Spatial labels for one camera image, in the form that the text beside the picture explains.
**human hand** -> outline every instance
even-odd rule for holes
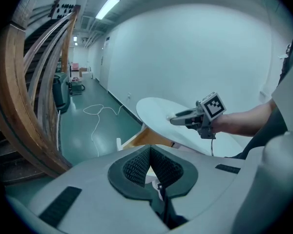
[[[228,115],[221,115],[217,117],[215,120],[211,123],[212,126],[212,132],[214,134],[219,132],[225,132],[226,128],[228,127]]]

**hallway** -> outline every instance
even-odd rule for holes
[[[83,109],[102,104],[111,107],[117,113],[119,104],[109,95],[97,80],[84,78],[85,91],[81,95],[71,96],[71,104],[61,119],[61,147],[64,157],[72,163],[78,163],[98,156],[96,147],[91,140],[98,116],[87,115]],[[89,113],[97,113],[100,106],[87,109]],[[116,138],[122,143],[130,139],[141,128],[123,108],[116,116],[112,110],[103,109],[100,113],[100,123],[93,134],[99,155],[106,155],[116,151]]]

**box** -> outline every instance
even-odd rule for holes
[[[79,69],[79,77],[83,77],[82,72],[86,72],[86,71],[88,71],[87,68],[80,68]]]

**black rubber pad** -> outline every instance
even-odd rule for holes
[[[185,196],[198,178],[192,163],[153,145],[143,146],[115,161],[107,176],[111,185],[123,196],[151,201],[149,192],[144,189],[150,166],[169,198]]]
[[[47,209],[41,213],[39,218],[47,224],[57,227],[81,191],[80,188],[72,186],[66,187]]]
[[[223,164],[219,164],[215,167],[216,169],[223,170],[229,173],[238,174],[241,168],[233,167],[233,166],[226,166]]]

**wooden handrail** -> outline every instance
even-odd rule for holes
[[[31,106],[24,77],[25,31],[33,0],[22,0],[11,24],[0,34],[0,129],[30,163],[49,176],[67,171],[71,164],[45,134]]]
[[[52,3],[51,4],[44,5],[44,6],[37,7],[35,9],[33,9],[33,12],[36,11],[36,10],[42,9],[42,8],[47,8],[47,7],[52,7]]]
[[[52,84],[54,79],[55,70],[57,67],[57,63],[60,58],[60,52],[62,48],[62,44],[64,38],[67,35],[67,31],[63,33],[61,38],[59,39],[57,45],[55,46],[50,59],[47,63],[47,67],[45,68],[45,72],[43,74],[41,87],[39,91],[39,100],[38,100],[38,121],[40,126],[42,126],[45,134],[52,137],[53,140],[56,139],[56,117],[50,112],[53,111],[54,99],[52,94]]]
[[[37,90],[37,86],[38,86],[38,82],[39,82],[39,78],[40,78],[40,74],[42,72],[43,66],[44,66],[53,46],[55,45],[57,40],[60,38],[60,36],[63,34],[63,32],[67,29],[67,27],[69,26],[70,23],[71,23],[71,21],[68,21],[62,27],[62,29],[56,34],[56,36],[52,39],[52,41],[48,44],[48,46],[44,50],[37,66],[35,68],[34,74],[31,78],[30,85],[28,88],[28,96],[30,98],[32,107],[34,107],[34,104],[35,104],[36,90]]]
[[[30,19],[32,19],[32,18],[34,18],[34,17],[36,17],[36,16],[38,16],[38,15],[41,15],[42,13],[49,12],[50,9],[51,9],[51,5],[49,5],[47,8],[44,8],[43,10],[41,10],[41,11],[35,13],[35,14],[31,14],[31,15],[30,15]]]
[[[80,5],[75,5],[73,8],[73,16],[70,19],[72,21],[71,25],[67,29],[68,33],[66,35],[66,39],[64,40],[63,46],[62,46],[62,61],[61,61],[61,72],[67,73],[67,60],[68,60],[68,49],[69,49],[69,43],[71,40],[71,36],[73,33],[74,25],[77,20],[77,15],[80,11]]]
[[[42,16],[40,16],[40,17],[34,19],[33,21],[31,21],[31,22],[28,24],[28,26],[30,26],[30,25],[32,25],[33,23],[39,21],[41,18],[44,18],[44,17],[47,16],[48,14],[49,14],[49,13],[47,12],[47,13],[45,13],[44,15],[42,15]]]
[[[43,45],[45,40],[48,39],[48,37],[52,34],[52,32],[59,27],[65,20],[70,19],[70,17],[74,15],[74,12],[71,12],[67,14],[65,17],[61,18],[60,20],[56,21],[52,26],[50,26],[38,39],[37,41],[30,47],[30,49],[27,51],[26,55],[24,56],[24,73],[26,74],[27,69],[33,60],[35,54],[40,49],[40,47]]]

